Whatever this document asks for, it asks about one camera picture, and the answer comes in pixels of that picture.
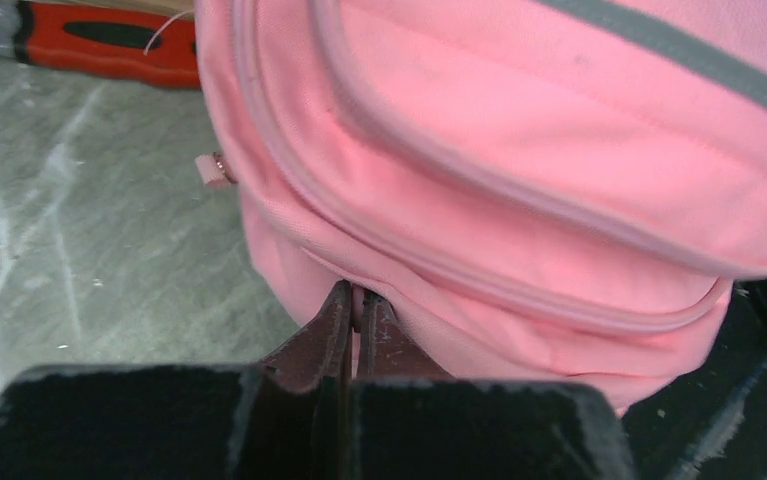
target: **zipper pull tab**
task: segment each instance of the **zipper pull tab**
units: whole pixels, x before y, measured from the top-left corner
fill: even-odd
[[[228,187],[237,183],[227,168],[224,155],[218,152],[199,156],[195,159],[195,165],[203,184],[208,188]]]

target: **red handle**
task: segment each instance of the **red handle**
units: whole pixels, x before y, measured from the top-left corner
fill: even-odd
[[[166,17],[27,1],[18,2],[17,8],[23,20],[15,36],[19,61],[157,87],[200,87],[191,21],[168,25],[144,55]]]

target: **pink bag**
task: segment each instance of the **pink bag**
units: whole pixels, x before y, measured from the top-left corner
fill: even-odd
[[[767,277],[767,0],[200,0],[257,270],[346,278],[461,377],[623,411]]]

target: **concrete floor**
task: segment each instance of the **concrete floor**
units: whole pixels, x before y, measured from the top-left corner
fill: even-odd
[[[0,389],[46,363],[249,361],[295,331],[251,269],[200,92],[0,60]]]

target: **thread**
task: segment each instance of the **thread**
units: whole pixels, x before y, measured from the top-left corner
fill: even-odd
[[[142,55],[147,56],[147,54],[150,52],[150,47],[153,46],[154,42],[156,42],[156,39],[159,38],[159,36],[162,34],[162,32],[168,28],[169,25],[176,22],[182,17],[185,17],[186,15],[189,15],[190,13],[195,13],[194,10],[186,10],[185,12],[180,12],[177,15],[174,15],[173,17],[169,18],[165,21],[165,23],[162,24],[161,27],[159,27],[159,30],[157,30],[152,37],[150,37],[150,40],[147,42],[147,45],[145,45],[145,49],[142,51]]]

